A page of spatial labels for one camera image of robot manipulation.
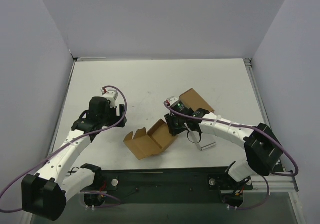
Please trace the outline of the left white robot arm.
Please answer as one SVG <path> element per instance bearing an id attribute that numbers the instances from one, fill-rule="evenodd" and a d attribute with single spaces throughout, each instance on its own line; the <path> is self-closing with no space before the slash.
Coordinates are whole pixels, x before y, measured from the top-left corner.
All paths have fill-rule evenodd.
<path id="1" fill-rule="evenodd" d="M 66 177 L 81 153 L 103 129 L 123 128 L 126 107 L 117 105 L 118 92 L 111 89 L 93 97 L 88 109 L 73 123 L 67 138 L 34 175 L 27 174 L 21 183 L 22 210 L 51 221 L 64 212 L 67 202 L 81 190 L 101 187 L 103 178 L 99 167 L 82 167 Z"/>

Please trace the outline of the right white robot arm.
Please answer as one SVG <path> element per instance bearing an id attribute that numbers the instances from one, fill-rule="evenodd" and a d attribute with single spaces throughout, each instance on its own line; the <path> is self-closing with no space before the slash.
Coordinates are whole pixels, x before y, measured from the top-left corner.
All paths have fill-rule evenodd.
<path id="1" fill-rule="evenodd" d="M 176 97 L 168 98 L 164 106 L 169 110 L 165 119 L 173 136 L 196 132 L 218 137 L 244 150 L 245 157 L 232 161 L 226 170 L 237 183 L 254 174 L 269 176 L 284 153 L 271 128 L 264 123 L 254 126 L 233 122 L 203 108 L 193 110 Z"/>

